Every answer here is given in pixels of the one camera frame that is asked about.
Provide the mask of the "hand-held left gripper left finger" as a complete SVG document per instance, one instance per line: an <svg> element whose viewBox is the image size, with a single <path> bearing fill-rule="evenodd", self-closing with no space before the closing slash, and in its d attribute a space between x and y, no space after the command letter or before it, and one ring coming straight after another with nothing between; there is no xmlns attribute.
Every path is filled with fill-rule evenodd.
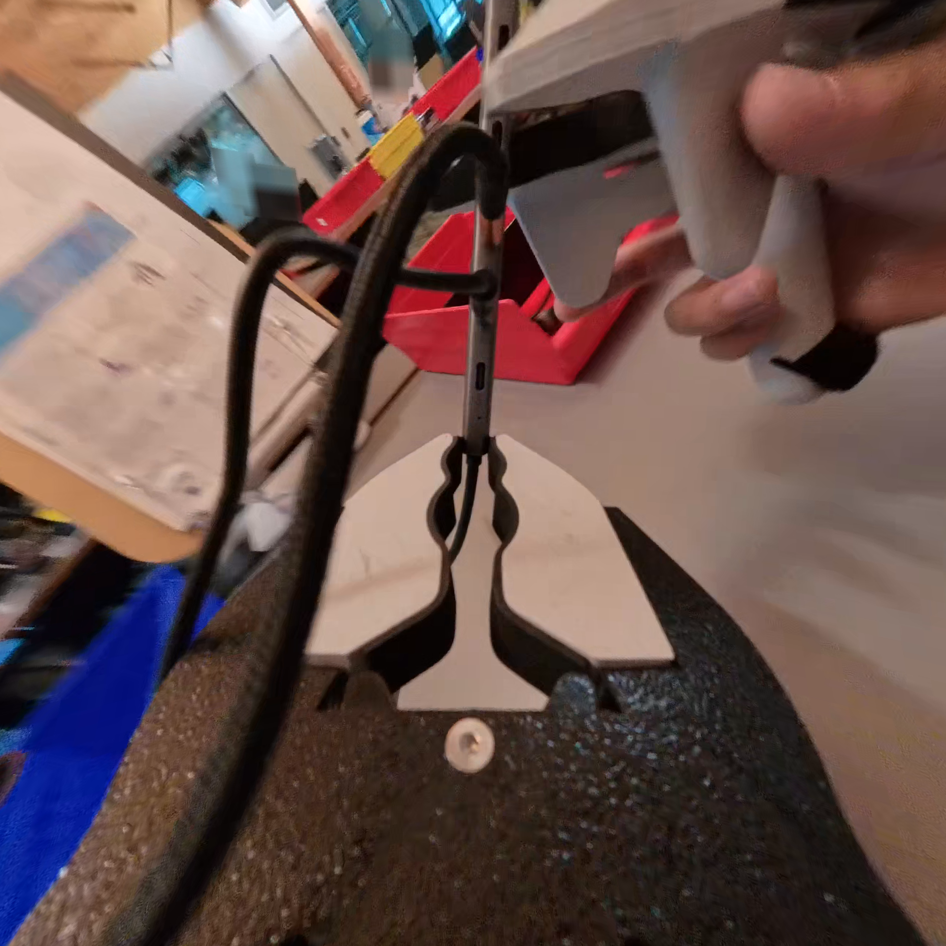
<svg viewBox="0 0 946 946"><path fill-rule="evenodd" d="M447 654L456 488L457 439L442 434L345 502L304 647L309 663L377 675L395 693Z"/></svg>

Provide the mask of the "white table with wooden edge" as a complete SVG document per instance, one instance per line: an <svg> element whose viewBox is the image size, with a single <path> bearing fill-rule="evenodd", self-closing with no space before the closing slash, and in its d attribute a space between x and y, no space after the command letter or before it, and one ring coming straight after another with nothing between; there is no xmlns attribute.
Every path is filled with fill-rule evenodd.
<svg viewBox="0 0 946 946"><path fill-rule="evenodd" d="M249 252L10 75L1 125L2 483L182 558L219 496Z"/></svg>

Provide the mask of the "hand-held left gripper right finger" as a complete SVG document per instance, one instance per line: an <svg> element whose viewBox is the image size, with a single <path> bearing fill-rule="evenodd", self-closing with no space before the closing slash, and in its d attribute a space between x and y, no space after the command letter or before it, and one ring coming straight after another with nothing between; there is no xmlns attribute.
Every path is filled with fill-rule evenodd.
<svg viewBox="0 0 946 946"><path fill-rule="evenodd" d="M676 652L606 507L513 437L489 450L494 497L490 637L500 662L550 696L570 675L603 694L614 672L674 664Z"/></svg>

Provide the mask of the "thick braided cable gold plug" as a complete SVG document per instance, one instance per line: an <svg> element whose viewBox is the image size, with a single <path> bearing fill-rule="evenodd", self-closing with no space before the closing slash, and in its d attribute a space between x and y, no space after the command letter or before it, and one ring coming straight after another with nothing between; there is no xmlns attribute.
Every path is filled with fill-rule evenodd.
<svg viewBox="0 0 946 946"><path fill-rule="evenodd" d="M298 687L304 645L327 573L383 323L417 222L441 177L462 158L476 161L478 210L505 212L506 153L469 123L443 126L408 160L394 195L358 254L343 310L339 349L329 371L325 407L317 418L295 512L279 556L273 603L251 641L246 681L220 729L207 768L197 776L169 843L100 944L172 944L218 869L254 799ZM183 655L236 512L246 477L255 347L272 278L292 254L308 247L328 253L340 244L305 231L260 245L243 279L230 344L223 487L195 571L187 581L169 636L162 679Z"/></svg>

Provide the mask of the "grey USB hub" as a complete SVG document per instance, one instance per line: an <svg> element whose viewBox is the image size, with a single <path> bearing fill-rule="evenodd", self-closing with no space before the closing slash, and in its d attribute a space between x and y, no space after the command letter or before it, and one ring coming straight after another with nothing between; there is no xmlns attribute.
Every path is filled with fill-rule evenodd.
<svg viewBox="0 0 946 946"><path fill-rule="evenodd" d="M479 127L507 152L512 134L511 120L493 112L487 105L486 71L497 55L514 37L518 28L518 4L514 1L484 2L484 31L479 84ZM503 272L505 213L487 219L476 211L472 263L486 269L499 283ZM499 290L493 289L485 301L471 299L467 333L467 371L465 376L464 440L467 457L475 463L489 451L492 391L496 340L499 327Z"/></svg>

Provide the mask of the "person's right hand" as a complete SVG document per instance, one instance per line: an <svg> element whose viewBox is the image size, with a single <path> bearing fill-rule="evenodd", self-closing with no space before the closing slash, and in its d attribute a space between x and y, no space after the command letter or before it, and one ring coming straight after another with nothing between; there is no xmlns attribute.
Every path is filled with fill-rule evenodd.
<svg viewBox="0 0 946 946"><path fill-rule="evenodd" d="M879 334L944 314L944 37L823 71L765 65L741 116L766 164L826 184L840 322Z"/></svg>

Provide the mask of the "yellow tag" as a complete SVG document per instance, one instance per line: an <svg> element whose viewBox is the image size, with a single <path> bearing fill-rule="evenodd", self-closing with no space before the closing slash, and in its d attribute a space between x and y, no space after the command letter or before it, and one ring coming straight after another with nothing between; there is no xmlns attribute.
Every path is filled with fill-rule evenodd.
<svg viewBox="0 0 946 946"><path fill-rule="evenodd" d="M367 161L381 180L389 181L424 140L422 124L413 112L407 112L372 146Z"/></svg>

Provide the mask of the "red plastic bin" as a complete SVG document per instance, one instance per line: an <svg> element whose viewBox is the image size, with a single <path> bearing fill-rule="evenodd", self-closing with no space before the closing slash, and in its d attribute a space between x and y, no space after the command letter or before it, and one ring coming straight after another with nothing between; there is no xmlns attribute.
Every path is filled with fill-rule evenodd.
<svg viewBox="0 0 946 946"><path fill-rule="evenodd" d="M433 130L461 121L469 112L476 110L479 106L480 75L481 52L474 49L408 107L407 112L413 112L422 124L425 138ZM369 150L324 197L304 213L303 221L309 228L333 236L339 235L349 224L357 228L359 224L356 219L361 211L396 178L400 171L386 182L378 177L367 161Z"/></svg>
<svg viewBox="0 0 946 946"><path fill-rule="evenodd" d="M573 385L631 304L627 290L577 322L551 328L554 296L512 211L506 211L495 377ZM468 298L444 290L399 288L383 337L426 372L462 375L467 367Z"/></svg>

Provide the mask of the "blue plastic object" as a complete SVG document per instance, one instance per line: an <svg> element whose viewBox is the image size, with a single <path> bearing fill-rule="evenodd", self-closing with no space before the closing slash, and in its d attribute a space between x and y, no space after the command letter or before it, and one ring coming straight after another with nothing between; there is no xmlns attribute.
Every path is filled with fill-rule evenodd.
<svg viewBox="0 0 946 946"><path fill-rule="evenodd" d="M151 571L77 669L2 736L2 752L22 756L1 807L2 944L65 874L101 809L158 686L184 587L173 565Z"/></svg>

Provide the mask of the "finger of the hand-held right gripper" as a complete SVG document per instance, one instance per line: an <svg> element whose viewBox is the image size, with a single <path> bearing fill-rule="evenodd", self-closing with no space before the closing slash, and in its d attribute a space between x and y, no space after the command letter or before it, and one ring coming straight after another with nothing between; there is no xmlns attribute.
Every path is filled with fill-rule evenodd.
<svg viewBox="0 0 946 946"><path fill-rule="evenodd" d="M660 157L600 160L554 172L514 187L510 205L556 309L595 309L625 290L692 267L677 224L621 246L637 226L676 211Z"/></svg>
<svg viewBox="0 0 946 946"><path fill-rule="evenodd" d="M549 1L484 65L481 98L490 112L530 112L640 88L656 52L717 30L769 29L784 2Z"/></svg>

